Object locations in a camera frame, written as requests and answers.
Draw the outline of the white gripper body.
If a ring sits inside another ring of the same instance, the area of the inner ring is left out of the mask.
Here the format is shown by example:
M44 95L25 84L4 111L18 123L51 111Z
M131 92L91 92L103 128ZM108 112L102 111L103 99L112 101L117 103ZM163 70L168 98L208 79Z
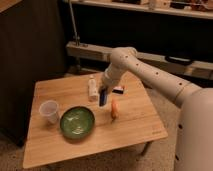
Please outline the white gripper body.
M106 69L101 77L99 91L105 90L107 94L111 93L113 88L120 82L121 76L110 69Z

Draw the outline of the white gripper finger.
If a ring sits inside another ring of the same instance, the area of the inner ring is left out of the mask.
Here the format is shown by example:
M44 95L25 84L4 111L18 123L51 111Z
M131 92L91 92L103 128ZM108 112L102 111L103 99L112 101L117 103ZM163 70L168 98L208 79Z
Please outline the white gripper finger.
M104 89L101 89L99 91L99 103L103 103L104 102Z

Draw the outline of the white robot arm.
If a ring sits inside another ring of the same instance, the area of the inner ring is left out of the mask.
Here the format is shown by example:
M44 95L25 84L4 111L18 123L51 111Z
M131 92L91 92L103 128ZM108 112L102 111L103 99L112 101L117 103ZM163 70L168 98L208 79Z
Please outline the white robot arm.
M133 47L117 47L109 55L100 90L108 93L130 72L180 109L174 171L213 171L213 88L141 62Z

